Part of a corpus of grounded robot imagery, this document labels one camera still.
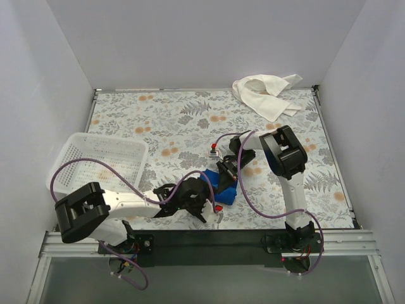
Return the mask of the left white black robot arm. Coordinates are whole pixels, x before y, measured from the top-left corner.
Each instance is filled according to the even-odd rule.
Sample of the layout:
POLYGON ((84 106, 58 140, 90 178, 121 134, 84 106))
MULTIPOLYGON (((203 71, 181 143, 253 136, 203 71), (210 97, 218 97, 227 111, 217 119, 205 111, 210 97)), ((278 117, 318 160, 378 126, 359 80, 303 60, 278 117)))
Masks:
POLYGON ((198 177, 179 185, 165 184, 142 194, 119 193, 90 182, 60 199, 55 206, 61 239, 76 243, 85 238, 120 246, 135 238, 128 217, 158 219, 185 210, 203 223, 215 212, 216 188, 198 177))

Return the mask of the blue microfiber towel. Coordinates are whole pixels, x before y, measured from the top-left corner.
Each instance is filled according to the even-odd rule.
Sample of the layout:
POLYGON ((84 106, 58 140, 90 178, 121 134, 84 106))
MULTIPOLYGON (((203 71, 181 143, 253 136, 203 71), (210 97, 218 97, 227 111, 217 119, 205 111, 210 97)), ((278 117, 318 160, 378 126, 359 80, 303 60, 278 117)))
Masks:
MULTIPOLYGON (((206 169, 203 172, 208 177, 212 186, 218 189, 219 182, 220 182, 219 173, 209 170, 209 169, 206 169)), ((227 206, 232 206, 235 201, 235 197, 237 195, 237 185, 238 185, 238 182, 235 181, 235 182, 231 183, 231 185, 229 187, 227 187, 221 193, 217 192, 215 194, 215 201, 217 203, 221 203, 221 204, 224 204, 227 206)))

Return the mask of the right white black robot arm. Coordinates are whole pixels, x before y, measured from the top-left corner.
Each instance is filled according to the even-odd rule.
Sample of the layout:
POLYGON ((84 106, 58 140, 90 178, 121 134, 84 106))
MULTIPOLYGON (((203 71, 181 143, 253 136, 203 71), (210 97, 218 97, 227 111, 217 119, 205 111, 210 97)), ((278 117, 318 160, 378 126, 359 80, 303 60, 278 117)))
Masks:
POLYGON ((293 250, 307 247, 315 235, 314 221, 306 212, 304 171, 307 153, 292 129, 285 125, 273 131, 233 133, 229 149, 233 153, 218 161, 218 193, 224 192, 239 180, 239 172, 261 150, 269 168, 278 177, 285 203, 287 246, 293 250))

